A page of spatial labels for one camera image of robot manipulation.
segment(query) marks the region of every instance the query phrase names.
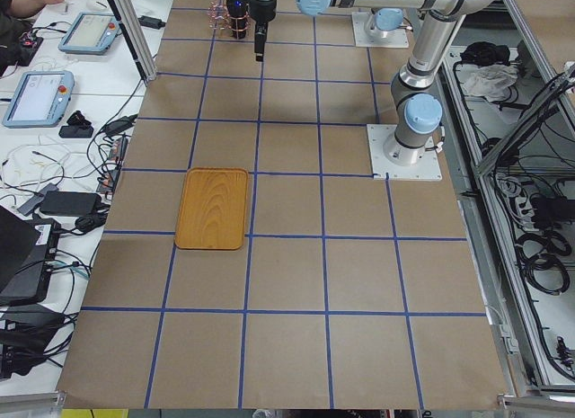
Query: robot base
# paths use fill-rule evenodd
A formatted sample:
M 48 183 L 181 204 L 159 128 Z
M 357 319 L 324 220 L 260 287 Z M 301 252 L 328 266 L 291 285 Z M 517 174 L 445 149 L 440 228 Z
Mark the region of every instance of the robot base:
M 376 180 L 422 180 L 426 182 L 438 182 L 441 180 L 438 154 L 434 151 L 426 151 L 420 161 L 413 166 L 399 166 L 393 163 L 384 154 L 384 143 L 387 137 L 395 132 L 395 125 L 367 125 L 367 137 L 369 138 L 369 154 L 371 156 L 371 171 Z M 425 147 L 433 147 L 433 139 L 429 140 Z
M 356 47 L 409 48 L 410 43 L 407 41 L 407 34 L 404 29 L 390 31 L 387 37 L 383 39 L 374 39 L 369 36 L 365 29 L 367 18 L 369 18 L 367 12 L 351 14 Z

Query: wooden tray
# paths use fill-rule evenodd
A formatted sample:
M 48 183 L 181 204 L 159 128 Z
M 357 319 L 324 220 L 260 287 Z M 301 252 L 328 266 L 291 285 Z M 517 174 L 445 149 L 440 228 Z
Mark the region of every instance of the wooden tray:
M 176 245 L 203 250 L 242 247 L 247 190 L 244 169 L 190 169 L 181 196 Z

